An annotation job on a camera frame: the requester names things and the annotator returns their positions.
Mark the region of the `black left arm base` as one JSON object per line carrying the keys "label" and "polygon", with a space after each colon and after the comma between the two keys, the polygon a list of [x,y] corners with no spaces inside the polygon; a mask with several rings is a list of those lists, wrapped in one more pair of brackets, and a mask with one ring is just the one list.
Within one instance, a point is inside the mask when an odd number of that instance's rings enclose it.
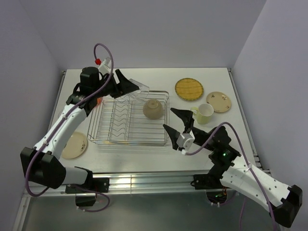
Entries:
{"label": "black left arm base", "polygon": [[[109,189],[109,178],[93,178],[89,182],[85,182],[82,185],[70,184],[66,185],[66,194],[75,194],[75,204],[77,209],[83,212],[100,212],[105,210],[110,204],[110,198],[107,193]],[[91,210],[89,207],[93,207],[98,201],[98,195],[106,198],[107,204],[100,208]]]}

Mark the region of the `pale green mug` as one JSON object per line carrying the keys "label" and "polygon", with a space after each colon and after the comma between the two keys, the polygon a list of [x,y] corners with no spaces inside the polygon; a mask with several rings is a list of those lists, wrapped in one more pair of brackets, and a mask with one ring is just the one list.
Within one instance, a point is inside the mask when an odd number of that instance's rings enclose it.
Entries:
{"label": "pale green mug", "polygon": [[190,110],[195,116],[197,123],[201,125],[209,123],[214,113],[213,107],[208,103],[203,103],[198,107],[191,107]]}

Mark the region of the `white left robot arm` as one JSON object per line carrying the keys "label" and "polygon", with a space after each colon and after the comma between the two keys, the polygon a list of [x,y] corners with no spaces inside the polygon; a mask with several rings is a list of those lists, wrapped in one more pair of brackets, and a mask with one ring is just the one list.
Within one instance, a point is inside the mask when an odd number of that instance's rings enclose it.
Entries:
{"label": "white left robot arm", "polygon": [[25,147],[20,154],[26,180],[26,190],[31,196],[29,182],[57,189],[61,185],[76,185],[82,192],[94,186],[93,172],[81,167],[64,167],[59,158],[72,134],[96,107],[98,98],[118,98],[139,90],[120,70],[102,74],[96,67],[85,67],[80,82],[68,97],[61,116],[48,133],[33,147]]}

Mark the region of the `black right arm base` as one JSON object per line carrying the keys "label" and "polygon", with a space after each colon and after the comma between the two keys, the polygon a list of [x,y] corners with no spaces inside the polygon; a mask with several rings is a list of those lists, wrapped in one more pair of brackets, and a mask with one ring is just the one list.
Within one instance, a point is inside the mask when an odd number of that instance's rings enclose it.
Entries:
{"label": "black right arm base", "polygon": [[190,185],[196,190],[216,189],[217,185],[208,174],[195,174]]}

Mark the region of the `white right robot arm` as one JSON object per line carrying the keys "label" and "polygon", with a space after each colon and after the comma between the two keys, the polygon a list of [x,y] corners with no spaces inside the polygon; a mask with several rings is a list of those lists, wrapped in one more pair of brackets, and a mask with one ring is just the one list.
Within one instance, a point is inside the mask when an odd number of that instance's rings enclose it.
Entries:
{"label": "white right robot arm", "polygon": [[184,124],[182,133],[163,125],[171,139],[172,148],[186,156],[195,155],[203,149],[211,151],[208,157],[213,166],[201,183],[195,183],[196,188],[231,188],[266,209],[275,224],[286,228],[292,226],[302,206],[303,191],[300,187],[276,180],[249,162],[243,149],[234,149],[225,128],[233,128],[229,122],[222,122],[205,132],[194,127],[191,111],[176,108],[171,108],[171,111]]}

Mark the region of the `beige ceramic bowl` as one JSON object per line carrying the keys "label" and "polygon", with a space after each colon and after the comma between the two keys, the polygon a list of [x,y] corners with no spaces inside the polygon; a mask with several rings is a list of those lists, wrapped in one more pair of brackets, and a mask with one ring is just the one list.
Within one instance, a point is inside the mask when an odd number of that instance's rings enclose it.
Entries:
{"label": "beige ceramic bowl", "polygon": [[163,106],[157,99],[149,99],[143,105],[143,114],[152,120],[159,119],[163,116]]}

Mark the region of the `clear drinking glass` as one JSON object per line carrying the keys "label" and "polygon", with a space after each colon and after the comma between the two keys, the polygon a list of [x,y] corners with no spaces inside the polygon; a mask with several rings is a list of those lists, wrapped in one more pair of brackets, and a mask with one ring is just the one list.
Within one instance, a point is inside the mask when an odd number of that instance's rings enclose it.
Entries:
{"label": "clear drinking glass", "polygon": [[150,88],[148,86],[132,79],[132,78],[129,79],[129,81],[132,82],[133,84],[137,85],[139,87],[139,89],[134,91],[134,92],[129,93],[128,96],[131,99],[142,103],[147,98],[147,95],[149,93]]}

